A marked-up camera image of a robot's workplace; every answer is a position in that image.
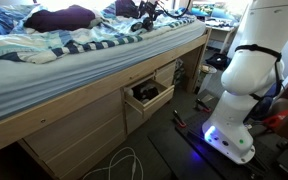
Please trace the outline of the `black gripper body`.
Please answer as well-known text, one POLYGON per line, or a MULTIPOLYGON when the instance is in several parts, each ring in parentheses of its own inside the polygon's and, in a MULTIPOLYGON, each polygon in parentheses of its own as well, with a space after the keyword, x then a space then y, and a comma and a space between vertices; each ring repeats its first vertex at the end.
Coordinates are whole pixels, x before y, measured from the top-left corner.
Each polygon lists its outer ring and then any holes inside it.
POLYGON ((158 5, 158 1, 159 0, 142 0, 141 3, 147 4, 146 13, 153 14, 153 13, 157 12, 156 7, 158 5))

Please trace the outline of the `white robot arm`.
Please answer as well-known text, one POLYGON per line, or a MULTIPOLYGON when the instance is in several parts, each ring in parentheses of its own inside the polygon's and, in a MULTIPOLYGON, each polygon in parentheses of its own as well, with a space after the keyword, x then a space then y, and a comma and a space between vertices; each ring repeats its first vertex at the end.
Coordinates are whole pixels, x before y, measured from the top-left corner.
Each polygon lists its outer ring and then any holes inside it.
POLYGON ((252 0, 233 58, 221 76, 224 92, 203 123, 203 139, 238 165, 255 156, 244 120, 271 87, 280 90, 288 41, 288 0, 252 0))

